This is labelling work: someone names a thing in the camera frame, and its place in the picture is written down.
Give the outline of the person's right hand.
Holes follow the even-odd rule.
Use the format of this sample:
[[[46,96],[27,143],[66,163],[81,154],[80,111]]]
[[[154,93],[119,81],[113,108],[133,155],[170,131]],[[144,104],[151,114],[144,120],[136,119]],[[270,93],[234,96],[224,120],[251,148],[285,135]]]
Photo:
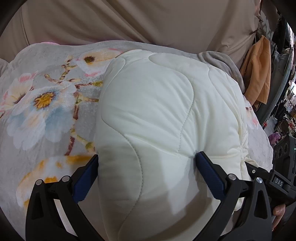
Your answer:
[[[273,210],[274,220],[272,223],[272,230],[274,230],[275,227],[279,224],[279,222],[281,221],[284,214],[285,214],[285,204],[276,206],[274,208],[274,210]]]

